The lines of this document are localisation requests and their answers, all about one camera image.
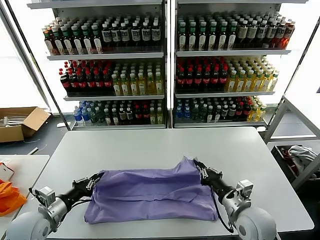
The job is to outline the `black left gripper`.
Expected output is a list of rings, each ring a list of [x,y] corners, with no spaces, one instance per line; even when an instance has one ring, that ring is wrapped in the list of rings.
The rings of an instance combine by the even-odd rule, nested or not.
[[[103,172],[97,172],[90,177],[84,177],[72,182],[72,189],[67,193],[60,194],[58,197],[62,199],[65,204],[74,204],[83,197],[90,197],[97,182],[103,176]]]

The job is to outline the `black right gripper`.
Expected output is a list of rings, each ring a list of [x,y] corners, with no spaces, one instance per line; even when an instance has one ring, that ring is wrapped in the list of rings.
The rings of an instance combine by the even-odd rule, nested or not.
[[[235,189],[223,181],[223,173],[221,171],[206,166],[197,158],[194,158],[193,162],[200,173],[200,183],[203,186],[209,186],[219,198],[223,198],[225,195]]]

